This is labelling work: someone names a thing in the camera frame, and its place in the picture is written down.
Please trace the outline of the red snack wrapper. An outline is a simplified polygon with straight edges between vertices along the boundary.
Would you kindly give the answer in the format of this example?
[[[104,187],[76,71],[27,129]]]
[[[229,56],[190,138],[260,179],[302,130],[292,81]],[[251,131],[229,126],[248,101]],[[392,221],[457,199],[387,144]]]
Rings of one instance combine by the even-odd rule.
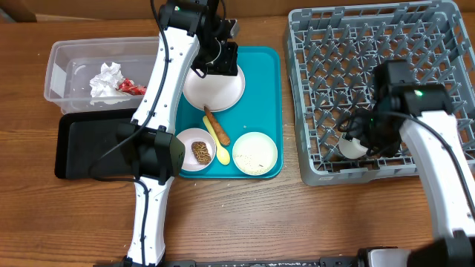
[[[125,79],[119,86],[118,91],[127,93],[132,96],[145,95],[147,87],[143,85],[136,85],[133,80]]]

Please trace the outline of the foil wrapper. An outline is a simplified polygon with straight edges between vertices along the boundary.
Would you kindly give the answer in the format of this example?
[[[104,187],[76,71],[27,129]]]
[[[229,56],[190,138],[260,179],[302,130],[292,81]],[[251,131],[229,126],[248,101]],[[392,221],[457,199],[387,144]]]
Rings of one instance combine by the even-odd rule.
[[[112,62],[110,65],[103,63],[100,73],[90,80],[91,96],[117,97],[125,94],[119,90],[119,86],[125,81],[121,72],[121,64]]]

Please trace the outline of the brown food chunk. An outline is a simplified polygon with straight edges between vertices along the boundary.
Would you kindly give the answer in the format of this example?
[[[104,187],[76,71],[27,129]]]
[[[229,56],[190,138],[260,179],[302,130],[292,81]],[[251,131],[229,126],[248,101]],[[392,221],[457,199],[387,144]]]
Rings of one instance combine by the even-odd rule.
[[[196,141],[191,144],[191,150],[194,155],[194,158],[201,165],[208,165],[212,158],[207,149],[206,143],[201,141]]]

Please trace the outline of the large white plate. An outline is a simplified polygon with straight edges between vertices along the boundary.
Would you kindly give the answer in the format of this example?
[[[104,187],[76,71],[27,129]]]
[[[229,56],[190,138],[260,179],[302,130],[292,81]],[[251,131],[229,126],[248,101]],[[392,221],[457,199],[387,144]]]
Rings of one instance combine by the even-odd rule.
[[[212,112],[227,110],[242,97],[246,80],[240,66],[236,76],[207,75],[200,78],[190,70],[183,87],[183,95],[193,107],[203,111],[207,107]]]

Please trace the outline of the pink bowl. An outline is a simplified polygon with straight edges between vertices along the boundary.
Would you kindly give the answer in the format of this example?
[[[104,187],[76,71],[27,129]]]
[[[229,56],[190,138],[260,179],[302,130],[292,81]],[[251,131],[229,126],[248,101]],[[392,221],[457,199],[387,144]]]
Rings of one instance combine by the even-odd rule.
[[[177,135],[177,138],[185,145],[185,158],[182,166],[183,171],[202,171],[207,168],[213,161],[216,154],[216,144],[210,133],[200,129],[200,128],[189,128]],[[208,165],[201,165],[194,158],[194,155],[191,150],[191,144],[196,141],[205,142],[207,149],[212,158],[211,162]]]

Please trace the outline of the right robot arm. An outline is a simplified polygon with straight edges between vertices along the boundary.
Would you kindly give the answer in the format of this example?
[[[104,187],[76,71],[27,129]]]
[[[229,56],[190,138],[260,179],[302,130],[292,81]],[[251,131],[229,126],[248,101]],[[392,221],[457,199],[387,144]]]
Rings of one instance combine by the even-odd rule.
[[[338,124],[338,149],[348,159],[394,156],[404,143],[416,163],[434,242],[418,250],[363,248],[352,266],[473,266],[474,178],[459,141],[444,85],[420,85],[404,59],[373,71],[372,109],[359,108]]]

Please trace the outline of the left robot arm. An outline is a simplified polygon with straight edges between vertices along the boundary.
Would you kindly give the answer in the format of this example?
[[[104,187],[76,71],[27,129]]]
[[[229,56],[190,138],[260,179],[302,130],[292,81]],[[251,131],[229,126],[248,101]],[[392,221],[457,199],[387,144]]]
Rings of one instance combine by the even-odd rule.
[[[120,266],[160,266],[166,245],[164,223],[168,194],[185,153],[175,136],[177,106],[190,70],[238,74],[237,22],[219,16],[223,1],[167,1],[152,7],[159,46],[148,88],[131,121],[121,130],[116,149],[131,164],[136,190],[134,233]]]

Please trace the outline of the pale green bowl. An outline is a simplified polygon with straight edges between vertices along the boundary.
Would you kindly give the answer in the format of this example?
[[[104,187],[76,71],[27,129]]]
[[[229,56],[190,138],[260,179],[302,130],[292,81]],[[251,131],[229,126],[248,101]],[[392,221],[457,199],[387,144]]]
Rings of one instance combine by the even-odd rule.
[[[248,132],[240,136],[233,145],[232,159],[237,168],[250,176],[269,173],[278,161],[275,142],[261,132]]]

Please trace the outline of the carrot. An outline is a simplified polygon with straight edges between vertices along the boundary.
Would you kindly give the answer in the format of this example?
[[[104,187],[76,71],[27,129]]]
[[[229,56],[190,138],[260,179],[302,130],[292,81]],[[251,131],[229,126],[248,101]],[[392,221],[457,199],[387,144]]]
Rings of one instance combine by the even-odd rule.
[[[206,117],[208,118],[208,120],[210,121],[211,123],[211,126],[214,130],[214,132],[216,133],[217,135],[217,138],[220,142],[221,145],[224,145],[224,146],[228,146],[230,145],[231,143],[231,140],[229,138],[229,136],[227,135],[227,133],[224,131],[224,129],[222,128],[221,124],[217,121],[217,119],[214,117],[213,113],[210,111],[210,109],[205,106],[204,107],[204,111],[206,113]]]

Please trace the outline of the white cup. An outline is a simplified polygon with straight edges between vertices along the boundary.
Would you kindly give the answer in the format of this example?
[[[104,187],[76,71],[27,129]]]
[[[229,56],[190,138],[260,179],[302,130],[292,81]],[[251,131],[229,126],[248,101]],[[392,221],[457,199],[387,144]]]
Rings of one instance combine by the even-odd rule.
[[[338,140],[338,149],[342,156],[348,159],[358,159],[367,154],[368,147],[362,145],[361,140],[343,133]]]

